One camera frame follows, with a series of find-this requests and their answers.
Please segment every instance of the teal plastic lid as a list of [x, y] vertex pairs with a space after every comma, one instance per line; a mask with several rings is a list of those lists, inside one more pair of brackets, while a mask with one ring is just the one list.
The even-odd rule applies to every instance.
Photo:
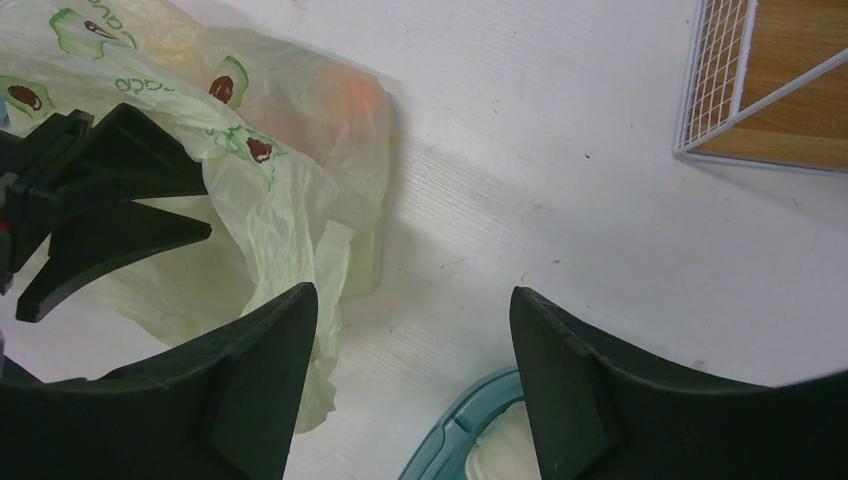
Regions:
[[465, 459], [480, 434], [510, 405], [524, 400], [515, 367], [475, 383], [430, 430], [399, 480], [467, 480]]

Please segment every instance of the translucent plastic bag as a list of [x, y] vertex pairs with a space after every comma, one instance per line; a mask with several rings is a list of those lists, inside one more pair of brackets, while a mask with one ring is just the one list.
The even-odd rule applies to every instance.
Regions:
[[209, 222], [212, 237], [88, 292], [176, 345], [314, 282], [297, 431], [320, 424], [333, 409], [338, 302], [373, 289], [379, 271], [392, 120], [377, 79], [249, 30], [203, 27], [166, 0], [3, 0], [0, 18], [0, 96], [16, 133], [124, 102], [203, 162], [208, 198], [148, 203]]

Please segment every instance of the white surface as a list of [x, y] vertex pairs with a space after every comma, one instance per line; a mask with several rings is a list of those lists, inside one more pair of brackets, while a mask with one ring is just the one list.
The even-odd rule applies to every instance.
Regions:
[[[718, 375], [848, 365], [848, 179], [672, 159], [694, 0], [222, 1], [179, 3], [393, 78], [405, 126], [383, 285], [344, 308], [338, 412], [295, 439], [288, 479], [396, 478], [463, 389], [513, 363], [516, 284]], [[2, 322], [13, 356], [105, 371], [149, 342], [51, 318]]]

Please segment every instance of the wire basket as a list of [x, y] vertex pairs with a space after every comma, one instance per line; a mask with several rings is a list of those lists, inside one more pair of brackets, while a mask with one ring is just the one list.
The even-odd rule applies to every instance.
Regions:
[[702, 0], [674, 150], [848, 170], [848, 4]]

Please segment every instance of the wooden board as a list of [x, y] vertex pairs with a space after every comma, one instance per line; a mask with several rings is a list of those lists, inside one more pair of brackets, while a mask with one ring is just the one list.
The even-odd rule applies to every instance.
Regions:
[[695, 151], [848, 170], [848, 64], [754, 113]]
[[848, 48], [848, 0], [759, 0], [741, 107]]

